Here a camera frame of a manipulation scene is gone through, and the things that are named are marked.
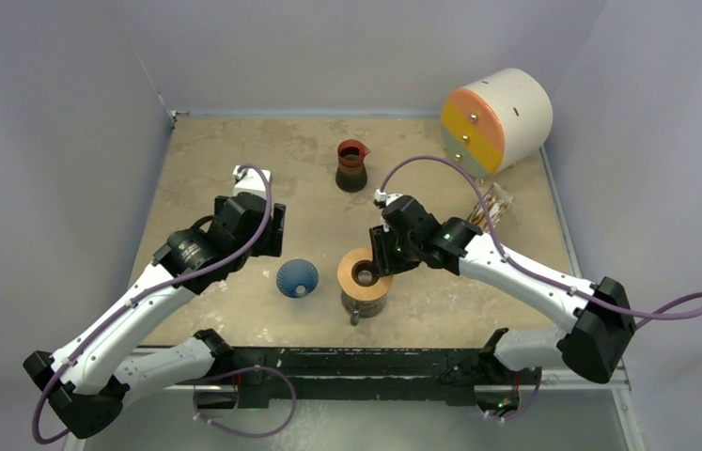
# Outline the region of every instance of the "purple cable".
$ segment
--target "purple cable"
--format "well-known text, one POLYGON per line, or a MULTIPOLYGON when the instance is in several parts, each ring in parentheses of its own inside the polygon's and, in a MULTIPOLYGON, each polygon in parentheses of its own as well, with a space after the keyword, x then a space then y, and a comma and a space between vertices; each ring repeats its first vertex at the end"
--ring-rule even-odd
POLYGON ((497 252, 500 254, 500 257, 503 258, 503 260, 507 261, 508 264, 510 264, 514 269, 517 271, 527 275, 528 277, 531 277, 533 279, 538 280, 539 282, 543 282, 547 285, 551 285, 556 288, 563 289, 567 292, 573 293, 576 296, 579 296, 591 303, 595 303, 596 305, 599 305, 602 308, 608 309, 612 312, 616 312, 620 315, 628 315, 631 317, 637 317, 637 318, 643 318, 644 320, 639 321, 638 324, 636 324, 636 329, 640 329, 641 327, 644 327, 647 325, 648 322, 657 319, 657 320, 665 320, 665 321, 670 321, 670 320, 677 320, 677 319, 691 319, 691 318, 696 318, 702 316, 702 306, 699 308, 696 308, 694 310, 688 311, 688 312, 682 312, 682 313, 664 313, 666 310, 675 307, 677 305, 680 305, 682 303, 687 303, 689 301, 692 301, 694 299, 702 298, 702 291, 697 291, 696 293, 691 293, 687 294, 685 296, 682 296, 680 298, 675 299, 674 301, 662 306, 661 308, 655 310, 652 313, 648 312, 641 312, 637 310, 631 310, 629 308, 622 308, 618 307, 616 305, 611 305, 601 299, 595 298, 594 296, 591 296, 588 293, 583 293, 581 291, 578 291, 576 288, 573 288, 569 285, 562 284, 558 281, 555 281, 549 277, 546 277, 544 275, 532 272, 525 268, 524 266, 520 265, 516 261, 514 261, 511 257, 509 257, 506 253, 506 250, 503 248, 503 244, 500 242, 500 239, 497 237, 497 234, 494 232, 494 224, 491 223, 491 216, 489 215, 489 209, 486 206, 486 201, 484 200, 483 194, 480 192, 480 189, 477 187, 477 184, 475 183, 470 176, 468 176, 457 164, 452 163, 448 160, 445 160, 444 158, 440 157, 434 157, 432 155, 418 155, 416 157, 408 158, 402 162, 400 162, 397 166, 393 167, 391 171, 389 171, 389 174, 386 175, 386 177, 383 179, 383 182, 381 184, 381 191, 384 192, 384 188, 386 187, 386 183, 389 182, 389 179, 392 178, 392 176, 395 174, 396 171, 398 171, 401 167, 404 165, 415 162, 417 160, 431 160, 434 162, 439 162, 446 164, 453 169, 455 169, 459 174, 461 174, 464 179, 467 180, 467 182, 470 184, 470 186, 475 190, 476 195, 477 195, 477 200, 478 203, 480 204, 480 207, 483 209, 484 215, 486 217, 486 225, 489 227, 489 234, 491 235, 491 240, 494 242, 494 247, 497 249, 497 252))
POLYGON ((518 416, 522 415, 524 411, 527 410, 528 407, 530 407, 531 404, 533 404, 533 401, 536 400, 536 396, 538 396, 538 388, 541 386, 541 367, 538 366, 536 368, 536 385, 533 387, 533 391, 530 392, 530 396, 527 397, 524 403, 517 409, 516 412, 512 413, 509 416, 501 416, 500 420, 498 421, 511 421, 513 419, 516 419, 518 416))
MULTIPOLYGON (((239 171, 247 171, 248 169, 251 169, 253 171, 256 171, 257 174, 262 178, 262 183, 265 185, 265 214, 262 216, 262 221, 259 223, 259 227, 257 227, 257 231, 254 232, 254 235, 251 236, 251 238, 248 240, 246 244, 244 244, 240 249, 229 255, 228 257, 223 258, 220 261, 217 261, 215 263, 212 263, 210 266, 204 267, 198 271, 191 272, 186 275, 179 276, 177 278, 168 280, 167 282, 162 282, 161 284, 155 285, 154 287, 144 289, 143 291, 140 292, 137 296, 132 298, 132 304, 137 305, 138 303, 142 302, 144 299, 146 299, 149 295, 156 293, 157 291, 163 289, 163 288, 168 288, 172 287, 177 284, 182 284, 184 282, 187 282, 189 280, 193 280, 197 277, 200 277, 206 273, 213 272, 226 264, 234 261, 237 257, 242 256, 246 252, 248 252, 249 249, 251 249, 251 246, 254 245, 255 242, 259 239, 259 237, 262 236, 262 233, 265 231, 265 227, 267 226, 268 222, 270 221, 271 218, 271 210, 273 209, 273 194, 271 192, 271 183, 267 180, 265 177, 264 173, 262 173, 262 170, 256 166, 255 164, 243 164, 241 165, 238 170, 239 171)), ((64 363, 63 365, 60 366, 60 368, 57 369, 57 371, 54 373, 51 379, 49 379, 48 382, 46 382, 46 386, 43 387, 43 391, 40 393, 40 399, 38 400, 38 404, 35 406, 35 411, 32 414, 32 437, 35 439, 35 441, 39 444, 49 444, 49 443, 54 443, 63 437, 66 436, 66 434, 69 433, 68 429, 63 430, 62 432, 58 433, 52 438, 45 438, 41 437, 40 435, 40 430, 39 430, 39 423, 40 423, 40 413, 43 411, 43 404, 46 402, 46 399, 48 399, 49 394, 52 392, 52 388, 55 386, 57 381, 60 380, 61 377, 63 377, 63 374, 72 366, 76 365, 76 359, 82 355, 82 353, 85 351, 85 349, 95 340, 99 335, 101 335, 107 328, 109 328, 118 318, 121 317, 124 313, 126 313, 127 310, 129 310, 130 307, 127 305, 122 305, 118 310, 116 310, 112 315, 110 315, 105 321, 103 321, 99 326, 93 330, 92 333, 90 333, 85 339, 82 340, 82 343, 79 344, 79 346, 76 347, 76 349, 69 355, 68 357, 68 362, 64 363)))
POLYGON ((289 425, 289 422, 292 421, 292 417, 295 416, 295 405, 298 402, 298 398, 295 396, 295 387, 292 385, 292 382, 287 379, 287 376, 282 374, 280 371, 270 368, 268 366, 249 366, 247 368, 241 368, 241 369, 235 369, 234 371, 229 371, 226 374, 219 374, 217 376, 210 376, 208 378, 202 378, 197 380, 198 383, 207 383, 211 381, 220 381, 225 378, 231 378, 232 376, 237 376, 239 374, 245 374, 245 373, 250 373, 250 372, 255 372, 255 371, 264 371, 267 373, 271 373, 274 376, 277 376, 281 378, 282 381, 287 385, 287 388, 289 389, 289 393, 292 395, 292 407, 289 408, 289 414, 287 415, 287 419, 284 420, 284 423, 279 425, 277 428, 269 430, 268 432, 262 432, 262 433, 255 433, 255 432, 245 432, 242 430, 237 430, 235 428, 230 428, 228 426, 222 425, 218 422, 212 421, 209 418, 207 418, 204 413, 202 413, 198 409, 198 402, 197 402, 197 395, 198 392, 193 393, 193 410, 195 411, 195 417, 193 418, 198 419, 203 421, 204 423, 214 427, 214 428, 219 428, 222 431, 228 432, 230 434, 237 435, 239 437, 243 437, 246 439, 264 439, 265 437, 270 437, 272 435, 275 435, 284 428, 289 425))

